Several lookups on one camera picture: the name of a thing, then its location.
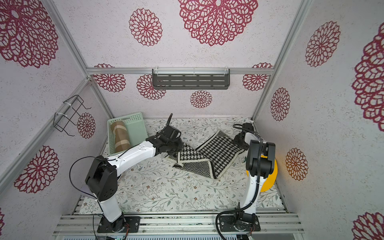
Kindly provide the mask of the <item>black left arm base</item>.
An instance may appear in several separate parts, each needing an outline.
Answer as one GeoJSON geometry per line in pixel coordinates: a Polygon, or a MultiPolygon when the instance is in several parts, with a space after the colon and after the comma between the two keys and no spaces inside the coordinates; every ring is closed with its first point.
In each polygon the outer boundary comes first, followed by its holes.
{"type": "Polygon", "coordinates": [[[109,222],[105,216],[102,216],[97,233],[137,233],[140,221],[139,216],[125,216],[123,213],[114,222],[109,222]]]}

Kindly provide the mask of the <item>black white zigzag scarf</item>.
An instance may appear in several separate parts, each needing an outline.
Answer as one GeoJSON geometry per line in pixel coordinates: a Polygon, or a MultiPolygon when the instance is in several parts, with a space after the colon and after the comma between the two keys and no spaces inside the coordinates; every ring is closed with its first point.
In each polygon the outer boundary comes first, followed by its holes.
{"type": "Polygon", "coordinates": [[[244,151],[219,130],[197,149],[185,144],[180,152],[167,156],[167,159],[174,163],[174,168],[218,179],[244,151]]]}

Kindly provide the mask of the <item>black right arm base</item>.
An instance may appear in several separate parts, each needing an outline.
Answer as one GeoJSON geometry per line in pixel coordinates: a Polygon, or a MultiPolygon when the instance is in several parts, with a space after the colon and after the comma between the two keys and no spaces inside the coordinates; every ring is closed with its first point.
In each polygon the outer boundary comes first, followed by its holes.
{"type": "Polygon", "coordinates": [[[259,232],[261,225],[256,214],[245,212],[220,215],[218,219],[221,232],[259,232]]]}

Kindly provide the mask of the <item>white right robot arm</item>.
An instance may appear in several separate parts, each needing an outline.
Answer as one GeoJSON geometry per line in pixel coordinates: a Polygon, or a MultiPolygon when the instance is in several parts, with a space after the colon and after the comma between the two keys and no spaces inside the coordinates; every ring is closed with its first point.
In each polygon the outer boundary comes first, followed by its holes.
{"type": "Polygon", "coordinates": [[[266,142],[252,123],[234,124],[233,128],[241,131],[233,144],[247,151],[247,184],[239,208],[241,212],[252,215],[257,212],[257,201],[264,183],[274,172],[276,145],[266,142]]]}

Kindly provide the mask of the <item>brown beige plaid scarf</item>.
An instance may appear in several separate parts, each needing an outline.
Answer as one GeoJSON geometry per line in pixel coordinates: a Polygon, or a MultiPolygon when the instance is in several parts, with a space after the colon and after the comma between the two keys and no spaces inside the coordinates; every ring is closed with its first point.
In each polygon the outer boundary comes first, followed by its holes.
{"type": "Polygon", "coordinates": [[[129,134],[123,121],[116,121],[111,124],[111,131],[115,136],[114,149],[116,153],[131,148],[129,134]]]}

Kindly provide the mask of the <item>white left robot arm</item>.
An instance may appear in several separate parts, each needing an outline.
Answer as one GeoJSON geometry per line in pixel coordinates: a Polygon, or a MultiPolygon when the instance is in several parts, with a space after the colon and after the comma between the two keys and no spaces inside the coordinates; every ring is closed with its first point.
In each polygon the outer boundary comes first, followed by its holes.
{"type": "Polygon", "coordinates": [[[183,147],[181,131],[167,125],[154,136],[121,154],[94,158],[85,183],[100,204],[104,219],[111,224],[124,220],[124,214],[116,199],[119,176],[143,160],[161,153],[173,155],[183,147]]]}

